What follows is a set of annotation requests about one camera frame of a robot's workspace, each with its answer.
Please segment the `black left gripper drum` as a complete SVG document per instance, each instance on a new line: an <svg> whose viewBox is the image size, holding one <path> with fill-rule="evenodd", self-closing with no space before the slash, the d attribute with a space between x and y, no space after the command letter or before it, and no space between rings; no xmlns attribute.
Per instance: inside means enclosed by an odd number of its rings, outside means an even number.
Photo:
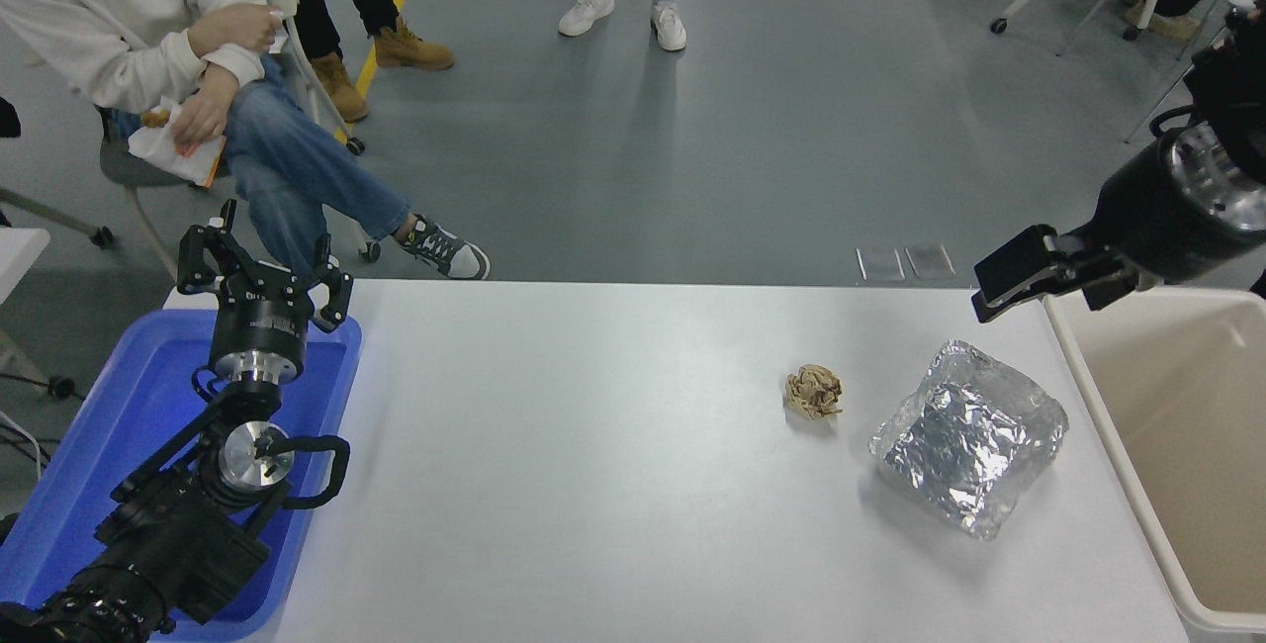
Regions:
<svg viewBox="0 0 1266 643"><path fill-rule="evenodd" d="M304 358L313 305L298 275L276 265L238 265L223 273L216 297L211 359L248 351Z"/></svg>

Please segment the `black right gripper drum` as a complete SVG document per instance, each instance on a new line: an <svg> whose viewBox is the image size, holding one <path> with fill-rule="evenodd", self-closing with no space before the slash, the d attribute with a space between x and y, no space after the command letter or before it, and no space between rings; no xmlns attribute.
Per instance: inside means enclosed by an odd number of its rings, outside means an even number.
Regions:
<svg viewBox="0 0 1266 643"><path fill-rule="evenodd" d="M1255 182L1220 148L1155 143L1106 180L1085 227L1136 270L1191 281L1255 251Z"/></svg>

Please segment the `person's right hand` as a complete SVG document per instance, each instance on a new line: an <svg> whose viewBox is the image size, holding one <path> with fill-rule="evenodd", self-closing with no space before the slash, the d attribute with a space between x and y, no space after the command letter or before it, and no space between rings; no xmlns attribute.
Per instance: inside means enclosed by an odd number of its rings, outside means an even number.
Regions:
<svg viewBox="0 0 1266 643"><path fill-rule="evenodd" d="M282 27L280 8L239 3L214 9L187 30L192 54L203 58L222 46L241 46L256 53L266 52Z"/></svg>

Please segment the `person's left hand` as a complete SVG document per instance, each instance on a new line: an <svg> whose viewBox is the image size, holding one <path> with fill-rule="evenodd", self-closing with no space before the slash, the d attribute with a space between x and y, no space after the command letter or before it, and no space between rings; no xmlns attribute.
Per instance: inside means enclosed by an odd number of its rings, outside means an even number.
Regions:
<svg viewBox="0 0 1266 643"><path fill-rule="evenodd" d="M180 116L170 125L175 146L187 151L220 138L227 129L227 111L239 90L241 84L233 72L209 65L203 76L203 89L182 103Z"/></svg>

